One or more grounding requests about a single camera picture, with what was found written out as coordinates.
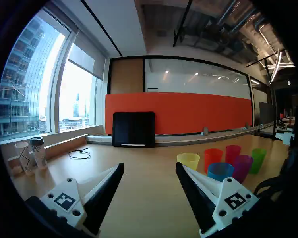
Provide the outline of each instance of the blue plastic cup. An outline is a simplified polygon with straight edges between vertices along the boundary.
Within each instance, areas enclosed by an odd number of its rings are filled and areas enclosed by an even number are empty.
[[[207,169],[207,176],[222,182],[225,178],[231,177],[234,167],[229,163],[213,163]]]

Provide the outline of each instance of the glass building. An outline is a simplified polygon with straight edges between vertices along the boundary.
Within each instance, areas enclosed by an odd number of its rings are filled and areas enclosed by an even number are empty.
[[[19,36],[0,83],[0,140],[50,132],[47,92],[64,39],[39,16]]]

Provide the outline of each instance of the wall partition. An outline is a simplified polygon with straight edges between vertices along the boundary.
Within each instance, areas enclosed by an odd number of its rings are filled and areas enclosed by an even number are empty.
[[[109,76],[107,134],[112,133],[112,115],[116,111],[155,112],[156,134],[199,134],[204,127],[226,131],[252,125],[253,102],[246,74],[190,58],[138,58],[143,60],[143,75],[138,77],[143,92],[110,94],[115,86]],[[114,59],[111,65],[122,60]]]

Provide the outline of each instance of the black lid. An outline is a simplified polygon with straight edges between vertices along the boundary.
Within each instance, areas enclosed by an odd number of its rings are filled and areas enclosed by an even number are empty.
[[[40,137],[40,136],[32,137],[32,138],[30,139],[30,144],[31,144],[32,146],[40,146],[40,145],[43,145],[43,144],[44,144],[43,137]]]

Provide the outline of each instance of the yellow plastic cup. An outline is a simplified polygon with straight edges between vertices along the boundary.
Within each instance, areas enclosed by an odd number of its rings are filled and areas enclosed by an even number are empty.
[[[182,153],[177,155],[176,160],[190,169],[196,170],[200,156],[194,153]]]

